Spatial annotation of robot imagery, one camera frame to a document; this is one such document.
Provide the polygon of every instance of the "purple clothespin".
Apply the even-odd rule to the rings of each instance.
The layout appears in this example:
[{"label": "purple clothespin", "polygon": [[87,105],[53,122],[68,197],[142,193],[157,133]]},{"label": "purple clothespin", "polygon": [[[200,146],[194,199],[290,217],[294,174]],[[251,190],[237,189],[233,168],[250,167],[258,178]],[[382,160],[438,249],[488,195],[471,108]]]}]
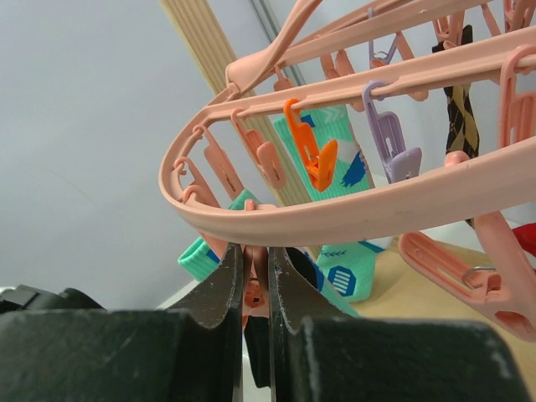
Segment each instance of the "purple clothespin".
[{"label": "purple clothespin", "polygon": [[392,111],[378,113],[370,92],[374,88],[386,86],[382,81],[370,81],[363,89],[363,104],[379,157],[384,165],[389,183],[396,183],[419,175],[422,151],[420,148],[405,149],[404,135],[400,120]]},{"label": "purple clothespin", "polygon": [[[368,8],[368,15],[369,15],[368,16],[369,18],[372,18],[374,16],[374,10],[371,7]],[[393,43],[391,44],[391,48],[389,49],[388,53],[385,53],[385,52],[375,53],[373,40],[369,40],[368,42],[368,51],[369,51],[368,52],[369,63],[372,63],[372,60],[376,59],[376,60],[381,61],[384,64],[389,64],[391,60],[393,59],[394,52],[396,51],[396,39],[393,39]]]}]

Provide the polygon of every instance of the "sock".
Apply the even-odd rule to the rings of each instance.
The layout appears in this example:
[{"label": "sock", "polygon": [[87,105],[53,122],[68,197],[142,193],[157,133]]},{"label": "sock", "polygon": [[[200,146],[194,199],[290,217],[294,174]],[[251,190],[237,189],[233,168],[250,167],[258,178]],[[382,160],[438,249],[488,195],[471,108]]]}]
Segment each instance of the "sock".
[{"label": "sock", "polygon": [[[461,45],[472,43],[472,26],[467,25],[461,33]],[[445,50],[443,42],[432,48],[432,53]],[[478,156],[480,135],[472,113],[469,100],[469,85],[447,86],[443,88],[446,95],[447,112],[449,115],[449,133],[446,139],[446,153],[463,151],[469,158]],[[472,227],[472,219],[466,219]]]},{"label": "sock", "polygon": [[[244,209],[245,201],[248,199],[254,199],[259,202],[249,190],[244,190],[233,200],[229,209],[234,211]],[[219,258],[210,249],[207,242],[199,237],[178,257],[178,264],[193,276],[196,281],[201,282],[216,270]]]},{"label": "sock", "polygon": [[326,277],[318,267],[318,265],[312,260],[311,256],[305,252],[305,257],[311,262],[317,273],[317,290],[321,295],[337,307],[342,312],[346,312],[352,317],[359,317],[356,311],[348,304],[349,300],[341,297],[341,294],[335,289],[335,287],[329,281],[326,281]]},{"label": "sock", "polygon": [[[304,111],[301,113],[301,118],[312,127],[319,147],[323,147],[333,138],[338,141],[338,159],[332,184],[326,191],[319,192],[309,181],[285,117],[274,121],[276,132],[285,143],[286,150],[294,161],[312,201],[322,201],[374,188],[367,162],[353,135],[346,106]],[[383,249],[368,241],[324,245],[318,256],[317,266],[348,302],[357,302],[370,295],[376,254]],[[343,276],[349,279],[346,287],[339,283]]]}]

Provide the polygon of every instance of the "teal sock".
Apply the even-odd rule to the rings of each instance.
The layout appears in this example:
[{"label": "teal sock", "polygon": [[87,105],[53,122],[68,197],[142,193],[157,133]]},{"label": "teal sock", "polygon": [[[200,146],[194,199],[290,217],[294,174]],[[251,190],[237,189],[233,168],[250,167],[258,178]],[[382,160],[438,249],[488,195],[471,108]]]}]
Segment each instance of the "teal sock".
[{"label": "teal sock", "polygon": [[327,301],[332,303],[341,312],[346,312],[352,317],[359,317],[356,311],[348,304],[349,300],[343,298],[341,294],[335,289],[332,283],[330,283],[326,276],[322,273],[317,264],[311,259],[311,256],[306,252],[306,257],[312,263],[317,273],[317,290],[321,295],[326,297]]},{"label": "teal sock", "polygon": [[[255,195],[249,190],[244,190],[233,200],[229,209],[234,211],[244,209],[245,201],[248,199],[254,199],[259,203]],[[219,258],[210,249],[207,242],[199,237],[178,257],[178,264],[193,276],[196,281],[201,282],[216,271]]]},{"label": "teal sock", "polygon": [[[303,111],[301,118],[312,127],[319,147],[323,147],[332,139],[338,141],[338,159],[332,184],[326,191],[319,192],[309,181],[285,117],[274,121],[276,132],[285,143],[286,150],[293,159],[312,201],[322,201],[374,188],[367,162],[353,135],[346,106]],[[318,256],[317,265],[343,297],[349,302],[357,302],[370,295],[376,254],[382,250],[384,250],[382,247],[368,241],[324,245]]]},{"label": "teal sock", "polygon": [[342,297],[359,302],[370,296],[376,254],[383,250],[367,242],[325,245],[317,265]]}]

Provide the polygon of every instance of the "wooden floor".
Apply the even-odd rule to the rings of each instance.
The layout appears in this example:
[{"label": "wooden floor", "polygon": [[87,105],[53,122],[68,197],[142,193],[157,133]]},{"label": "wooden floor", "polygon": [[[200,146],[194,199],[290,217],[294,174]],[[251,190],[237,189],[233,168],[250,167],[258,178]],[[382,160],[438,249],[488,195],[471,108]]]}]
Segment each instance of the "wooden floor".
[{"label": "wooden floor", "polygon": [[[445,245],[471,265],[491,265],[477,251]],[[497,327],[440,287],[413,271],[399,256],[397,244],[378,256],[371,297],[355,303],[366,317],[451,318],[487,322],[508,343],[523,373],[533,400],[536,401],[536,343],[526,343]]]}]

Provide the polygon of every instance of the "blue graphic on sock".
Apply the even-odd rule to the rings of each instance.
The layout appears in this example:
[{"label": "blue graphic on sock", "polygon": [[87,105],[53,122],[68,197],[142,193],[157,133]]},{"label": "blue graphic on sock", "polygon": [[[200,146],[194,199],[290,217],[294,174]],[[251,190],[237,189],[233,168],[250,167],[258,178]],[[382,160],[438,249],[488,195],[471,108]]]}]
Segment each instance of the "blue graphic on sock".
[{"label": "blue graphic on sock", "polygon": [[307,123],[311,128],[315,127],[315,123],[312,121],[311,115],[304,115],[301,119],[302,123]]},{"label": "blue graphic on sock", "polygon": [[219,264],[219,258],[212,250],[207,251],[207,257],[209,257],[212,261],[217,262]]},{"label": "blue graphic on sock", "polygon": [[352,187],[359,183],[361,180],[363,180],[363,177],[365,175],[367,167],[363,163],[363,159],[361,159],[361,151],[359,151],[355,158],[352,161],[352,164],[350,164],[350,167],[344,173],[343,180],[341,184],[344,187]]},{"label": "blue graphic on sock", "polygon": [[348,268],[340,265],[334,266],[329,270],[327,279],[343,297],[351,296],[355,292],[356,277]]},{"label": "blue graphic on sock", "polygon": [[385,251],[385,249],[382,249],[381,247],[377,245],[373,245],[372,243],[369,243],[368,241],[360,241],[359,244],[367,247],[369,250],[373,251],[376,254]]},{"label": "blue graphic on sock", "polygon": [[345,255],[347,250],[339,250],[339,251],[320,251],[320,254],[324,255],[325,257],[340,257],[341,255]]},{"label": "blue graphic on sock", "polygon": [[305,257],[307,257],[307,259],[311,262],[313,268],[315,269],[315,272],[317,273],[317,290],[322,291],[325,281],[324,274],[322,273],[322,271],[320,271],[320,268],[318,268],[317,263],[312,260],[309,253],[305,252],[303,254],[305,254]]}]

